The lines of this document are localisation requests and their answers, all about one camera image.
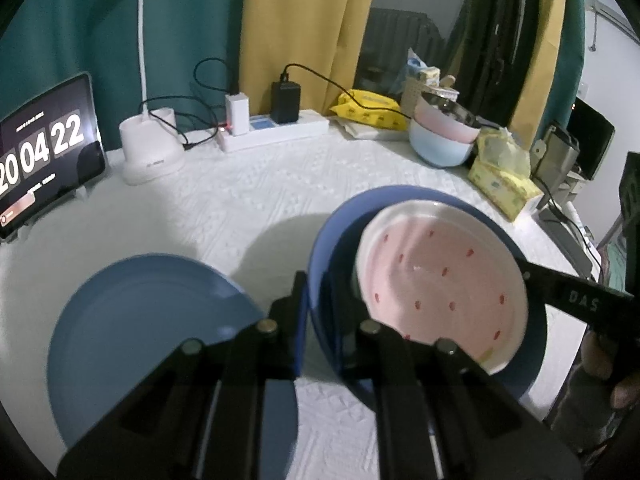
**yellow tissue package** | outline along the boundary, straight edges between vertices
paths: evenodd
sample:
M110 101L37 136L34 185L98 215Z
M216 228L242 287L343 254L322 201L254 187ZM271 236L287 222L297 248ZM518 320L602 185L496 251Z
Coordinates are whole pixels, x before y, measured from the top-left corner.
M520 216L530 216L543 197L542 191L530 178L498 170L484 164L479 158L471 166L468 178L504 213L509 222L514 222Z
M343 93L338 97L338 104L330 108L338 117L356 121L357 123L369 124L376 128L399 130L401 132L406 130L406 119L402 115L391 111L400 111L400 105L396 101L366 90L349 90L349 92L364 106L388 109L367 110L358 106L348 94Z

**person's hand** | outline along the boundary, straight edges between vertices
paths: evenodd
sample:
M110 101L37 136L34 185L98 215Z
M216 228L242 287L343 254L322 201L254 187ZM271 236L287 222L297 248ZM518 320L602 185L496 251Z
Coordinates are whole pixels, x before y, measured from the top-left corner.
M613 359L616 346L602 342L595 332L587 332L580 346L582 366L591 376L606 381L613 370ZM640 399L640 371L634 372L621 380L613 388L610 397L611 407L622 410Z

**tablet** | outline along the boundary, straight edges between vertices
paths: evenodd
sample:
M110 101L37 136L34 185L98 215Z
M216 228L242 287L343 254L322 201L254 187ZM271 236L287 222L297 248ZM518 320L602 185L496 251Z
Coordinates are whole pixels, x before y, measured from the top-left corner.
M27 102L0 122L0 238L105 168L87 73Z

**power strip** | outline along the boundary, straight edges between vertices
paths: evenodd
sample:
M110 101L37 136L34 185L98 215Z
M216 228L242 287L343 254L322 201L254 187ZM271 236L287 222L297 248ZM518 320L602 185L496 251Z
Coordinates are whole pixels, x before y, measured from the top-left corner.
M316 137L328 131L329 119L314 110L300 110L300 118L291 124L275 123L267 115L251 117L249 133L243 135L233 136L221 128L216 141L223 152L232 153L275 142Z

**blue bowl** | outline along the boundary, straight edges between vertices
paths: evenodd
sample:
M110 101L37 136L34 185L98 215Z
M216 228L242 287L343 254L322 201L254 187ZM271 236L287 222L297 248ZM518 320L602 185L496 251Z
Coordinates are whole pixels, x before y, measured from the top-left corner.
M524 258L516 243L494 221L475 207L446 193L416 186L386 186L365 191L342 204L325 222L311 251L308 266L308 304L318 341L334 371L340 373L340 339L335 331L334 311L330 300L321 295L322 277L329 269L345 273L348 281L353 271L360 236L366 225L385 207L405 200L437 200L462 209L484 222L513 256ZM545 305L529 295L529 317L524 339L509 364L494 377L519 399L538 376L546 348ZM370 408L374 395L370 381L347 382L350 390Z

